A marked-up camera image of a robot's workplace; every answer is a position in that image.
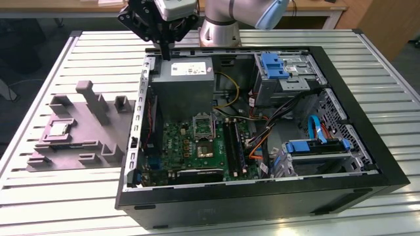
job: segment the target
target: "yellow wire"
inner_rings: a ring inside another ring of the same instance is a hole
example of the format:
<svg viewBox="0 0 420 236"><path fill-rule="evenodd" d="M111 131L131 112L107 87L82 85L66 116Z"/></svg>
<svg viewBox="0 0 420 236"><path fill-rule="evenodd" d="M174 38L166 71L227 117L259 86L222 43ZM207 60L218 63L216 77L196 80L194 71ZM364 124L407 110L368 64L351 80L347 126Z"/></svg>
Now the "yellow wire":
<svg viewBox="0 0 420 236"><path fill-rule="evenodd" d="M236 96L235 96L235 99L232 100L232 102L230 102L228 104L224 104L224 105L220 105L220 106L214 106L214 108L223 108L223 107L227 107L230 106L231 104L234 104L236 102L236 100L239 99L239 86L238 86L238 83L235 82L235 80L231 78L231 76L228 76L227 74L224 74L223 72L215 72L215 74L220 74L223 75L226 78L228 78L232 83L235 84L235 87L236 87Z"/></svg>

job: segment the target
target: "floor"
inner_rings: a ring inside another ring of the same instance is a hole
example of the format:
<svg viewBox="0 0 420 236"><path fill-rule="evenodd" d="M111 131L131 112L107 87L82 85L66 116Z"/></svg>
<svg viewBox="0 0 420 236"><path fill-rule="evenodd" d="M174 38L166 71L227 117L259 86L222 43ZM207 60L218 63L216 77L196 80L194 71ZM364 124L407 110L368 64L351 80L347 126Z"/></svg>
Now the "floor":
<svg viewBox="0 0 420 236"><path fill-rule="evenodd" d="M36 47L43 63L40 70L32 74L22 75L14 72L4 62L0 61L0 77L6 83L12 84L24 81L12 87L14 91L20 95L20 99L16 102L6 101L0 97L0 157L38 95L43 80L48 76L70 32L74 30L126 30L124 26L115 19L66 19L63 28L58 28L52 19L39 19L39 23L47 37L47 41ZM420 93L420 49L415 48L414 43L406 45L392 65Z"/></svg>

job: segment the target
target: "metal table frame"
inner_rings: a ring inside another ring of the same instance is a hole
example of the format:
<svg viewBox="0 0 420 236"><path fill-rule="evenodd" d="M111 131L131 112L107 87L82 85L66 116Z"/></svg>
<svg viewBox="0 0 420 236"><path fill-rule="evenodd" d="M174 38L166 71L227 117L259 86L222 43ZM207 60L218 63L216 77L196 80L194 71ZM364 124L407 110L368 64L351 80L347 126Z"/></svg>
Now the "metal table frame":
<svg viewBox="0 0 420 236"><path fill-rule="evenodd" d="M188 34L179 47L199 46ZM420 232L420 96L363 34L351 30L243 30L244 46L323 46L411 183L340 214L152 231L174 234L390 235ZM119 168L30 173L26 161L48 122L54 94L72 101L78 80L107 100L136 96L144 49L128 31L74 33L0 161L0 235L142 235L114 209Z"/></svg>

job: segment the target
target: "power supply label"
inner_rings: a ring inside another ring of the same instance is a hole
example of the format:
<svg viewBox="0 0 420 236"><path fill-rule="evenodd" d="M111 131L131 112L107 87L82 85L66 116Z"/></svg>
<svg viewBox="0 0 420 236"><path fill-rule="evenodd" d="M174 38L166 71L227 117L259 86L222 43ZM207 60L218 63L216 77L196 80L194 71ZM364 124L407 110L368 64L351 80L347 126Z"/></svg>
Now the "power supply label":
<svg viewBox="0 0 420 236"><path fill-rule="evenodd" d="M171 67L171 75L206 75L206 62L180 62L174 63Z"/></svg>

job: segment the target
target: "orange wire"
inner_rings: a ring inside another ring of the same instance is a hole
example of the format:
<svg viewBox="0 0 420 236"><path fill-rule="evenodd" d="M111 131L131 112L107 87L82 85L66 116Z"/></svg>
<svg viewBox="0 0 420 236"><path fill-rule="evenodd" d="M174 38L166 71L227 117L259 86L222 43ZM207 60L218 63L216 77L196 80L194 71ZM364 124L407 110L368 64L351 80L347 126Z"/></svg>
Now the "orange wire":
<svg viewBox="0 0 420 236"><path fill-rule="evenodd" d="M323 128L323 130L324 130L324 132L326 132L326 134L327 134L327 138L332 138L332 136L331 136L331 133L330 133L330 131L328 131L328 129L327 129L327 127L326 127L326 125L324 124L322 124L322 128Z"/></svg>
<svg viewBox="0 0 420 236"><path fill-rule="evenodd" d="M258 119L259 117L255 117L255 116L252 115L252 111L254 111L254 107L250 109L250 118Z"/></svg>
<svg viewBox="0 0 420 236"><path fill-rule="evenodd" d="M251 152L251 154L250 154L250 158L251 158L251 159L255 158L255 157L258 157L258 156L254 156L254 153L255 153L258 147L259 147L259 146L262 145L262 143L264 142L264 140L268 138L268 135L270 135L270 132L268 132L268 134L264 136L264 138L262 139L262 141L258 143L258 145L255 146L255 148L252 149L252 152Z"/></svg>

